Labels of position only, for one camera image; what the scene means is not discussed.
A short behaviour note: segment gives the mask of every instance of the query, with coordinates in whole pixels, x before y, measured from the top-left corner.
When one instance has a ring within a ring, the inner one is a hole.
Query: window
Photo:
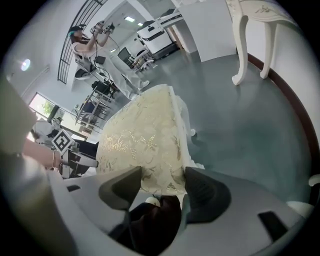
[[[53,118],[61,118],[61,126],[68,132],[72,133],[72,138],[75,140],[86,141],[87,136],[81,132],[81,125],[76,123],[76,116],[71,114],[64,109],[61,109],[59,106],[52,103],[50,100],[41,96],[40,94],[36,94],[31,100],[29,107],[35,111],[38,120],[43,118],[45,120],[52,120]],[[33,141],[33,137],[31,133],[28,135],[28,139]]]

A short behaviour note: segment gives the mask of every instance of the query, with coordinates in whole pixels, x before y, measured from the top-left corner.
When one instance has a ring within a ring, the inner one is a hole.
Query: white machine
[[[156,60],[178,49],[176,43],[171,41],[167,31],[157,21],[146,21],[137,33]]]

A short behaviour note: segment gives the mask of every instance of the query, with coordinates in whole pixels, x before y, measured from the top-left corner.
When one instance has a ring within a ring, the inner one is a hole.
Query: ceiling
[[[128,16],[135,19],[135,21],[125,20]],[[139,29],[138,23],[144,23],[145,21],[146,19],[131,4],[125,2],[110,16],[107,24],[111,22],[114,24],[115,29],[111,37],[121,46],[130,36],[137,33]]]

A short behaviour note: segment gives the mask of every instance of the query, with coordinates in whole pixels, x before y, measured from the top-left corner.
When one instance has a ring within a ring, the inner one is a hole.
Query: ceiling light
[[[134,22],[134,21],[135,21],[134,18],[131,18],[131,17],[129,17],[129,16],[126,17],[125,20],[128,21],[128,22]]]
[[[24,62],[21,64],[21,70],[26,71],[30,66],[30,59],[25,59]]]

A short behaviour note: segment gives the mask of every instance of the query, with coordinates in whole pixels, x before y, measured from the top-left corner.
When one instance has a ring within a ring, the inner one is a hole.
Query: black railing
[[[83,25],[82,27],[85,29],[93,16],[107,1],[108,0],[86,0],[75,16],[70,28]],[[64,39],[58,69],[58,81],[61,81],[64,84],[67,83],[69,67],[74,54],[71,45],[71,40],[68,38],[67,34]]]

